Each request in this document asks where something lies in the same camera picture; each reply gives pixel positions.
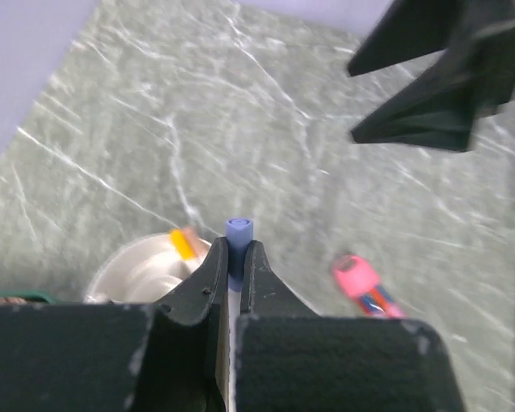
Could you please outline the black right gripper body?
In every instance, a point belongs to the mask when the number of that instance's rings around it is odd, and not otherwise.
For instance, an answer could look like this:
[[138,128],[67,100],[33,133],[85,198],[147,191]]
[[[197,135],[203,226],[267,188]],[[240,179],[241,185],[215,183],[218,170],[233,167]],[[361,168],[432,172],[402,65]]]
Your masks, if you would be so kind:
[[446,55],[471,86],[479,116],[492,116],[515,89],[515,1],[463,1]]

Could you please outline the white pen light blue cap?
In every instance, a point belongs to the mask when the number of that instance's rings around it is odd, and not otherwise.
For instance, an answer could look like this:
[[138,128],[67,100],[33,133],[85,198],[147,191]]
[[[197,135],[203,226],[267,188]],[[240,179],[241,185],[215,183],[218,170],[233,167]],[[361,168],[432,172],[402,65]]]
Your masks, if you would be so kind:
[[228,322],[229,322],[229,399],[228,410],[235,411],[235,337],[236,320],[240,314],[241,291],[244,279],[245,255],[253,241],[253,222],[246,218],[226,221],[225,237],[228,246]]

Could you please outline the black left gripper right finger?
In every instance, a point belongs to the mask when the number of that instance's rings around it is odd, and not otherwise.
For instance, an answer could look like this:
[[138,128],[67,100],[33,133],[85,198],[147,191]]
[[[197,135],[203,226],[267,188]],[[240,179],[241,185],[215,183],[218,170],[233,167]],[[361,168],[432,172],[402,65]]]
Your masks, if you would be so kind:
[[321,317],[246,252],[236,325],[239,411],[462,411],[450,356],[417,319]]

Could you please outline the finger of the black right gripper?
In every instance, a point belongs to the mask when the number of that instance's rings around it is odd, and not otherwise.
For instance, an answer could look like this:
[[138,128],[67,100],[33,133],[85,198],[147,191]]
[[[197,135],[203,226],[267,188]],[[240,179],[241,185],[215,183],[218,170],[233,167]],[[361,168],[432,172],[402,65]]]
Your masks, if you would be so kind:
[[471,150],[477,119],[514,99],[515,86],[489,90],[459,85],[410,99],[403,91],[351,130],[359,144],[396,143],[464,153]]
[[458,0],[393,2],[348,62],[348,73],[360,76],[445,49],[462,9]]

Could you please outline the pink capped pencil tube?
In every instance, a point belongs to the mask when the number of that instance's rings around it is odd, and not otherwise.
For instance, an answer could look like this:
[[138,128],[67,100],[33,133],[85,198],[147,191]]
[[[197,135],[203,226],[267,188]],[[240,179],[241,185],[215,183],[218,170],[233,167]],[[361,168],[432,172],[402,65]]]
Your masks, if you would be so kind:
[[364,258],[346,254],[333,263],[332,273],[340,289],[365,315],[372,318],[405,317],[377,272]]

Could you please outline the white pen yellow cap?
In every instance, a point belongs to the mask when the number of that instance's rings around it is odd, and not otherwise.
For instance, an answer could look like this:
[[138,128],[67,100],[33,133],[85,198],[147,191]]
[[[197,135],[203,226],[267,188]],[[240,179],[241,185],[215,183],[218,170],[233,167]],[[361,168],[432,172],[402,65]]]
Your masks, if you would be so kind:
[[173,229],[168,234],[168,237],[182,260],[190,261],[195,260],[198,257],[197,251],[191,243],[191,237],[185,230]]

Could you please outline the white round pen holder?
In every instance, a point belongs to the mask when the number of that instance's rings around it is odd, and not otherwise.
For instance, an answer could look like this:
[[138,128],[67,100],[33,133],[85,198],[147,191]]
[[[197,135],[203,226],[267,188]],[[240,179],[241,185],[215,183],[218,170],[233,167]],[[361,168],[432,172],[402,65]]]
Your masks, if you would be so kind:
[[83,301],[92,304],[157,301],[190,277],[206,255],[182,260],[168,233],[137,239],[120,248],[102,265],[89,283]]

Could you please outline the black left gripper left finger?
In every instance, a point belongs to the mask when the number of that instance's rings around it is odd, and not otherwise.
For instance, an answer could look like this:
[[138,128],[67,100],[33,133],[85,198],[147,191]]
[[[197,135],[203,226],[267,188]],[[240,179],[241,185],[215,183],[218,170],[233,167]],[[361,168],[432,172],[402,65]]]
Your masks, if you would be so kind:
[[0,305],[0,411],[223,411],[227,242],[148,304]]

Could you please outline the white pen brown cap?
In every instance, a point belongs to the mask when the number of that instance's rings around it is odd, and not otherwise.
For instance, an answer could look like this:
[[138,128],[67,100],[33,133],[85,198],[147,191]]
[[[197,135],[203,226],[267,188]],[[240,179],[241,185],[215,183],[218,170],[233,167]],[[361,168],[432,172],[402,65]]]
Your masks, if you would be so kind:
[[208,246],[199,237],[194,227],[184,227],[182,233],[197,257],[203,257],[208,252]]

